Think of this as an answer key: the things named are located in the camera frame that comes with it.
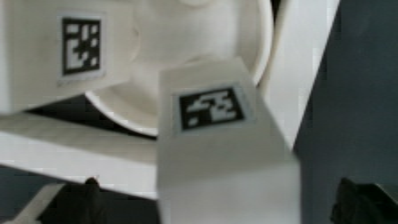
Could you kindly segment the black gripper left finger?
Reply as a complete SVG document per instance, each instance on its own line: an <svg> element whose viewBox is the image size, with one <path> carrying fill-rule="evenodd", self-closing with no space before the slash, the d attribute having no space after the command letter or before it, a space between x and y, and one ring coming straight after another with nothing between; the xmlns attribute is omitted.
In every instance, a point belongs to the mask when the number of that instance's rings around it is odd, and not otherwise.
<svg viewBox="0 0 398 224"><path fill-rule="evenodd" d="M99 183L89 178L66 184L39 215L41 224L107 224L107 209Z"/></svg>

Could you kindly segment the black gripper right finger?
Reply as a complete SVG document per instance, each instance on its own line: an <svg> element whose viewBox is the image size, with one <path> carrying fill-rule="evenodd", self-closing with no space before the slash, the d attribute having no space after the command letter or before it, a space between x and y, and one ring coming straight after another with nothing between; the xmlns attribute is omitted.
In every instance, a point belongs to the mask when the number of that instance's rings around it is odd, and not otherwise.
<svg viewBox="0 0 398 224"><path fill-rule="evenodd" d="M341 179L332 224L398 224L398 185Z"/></svg>

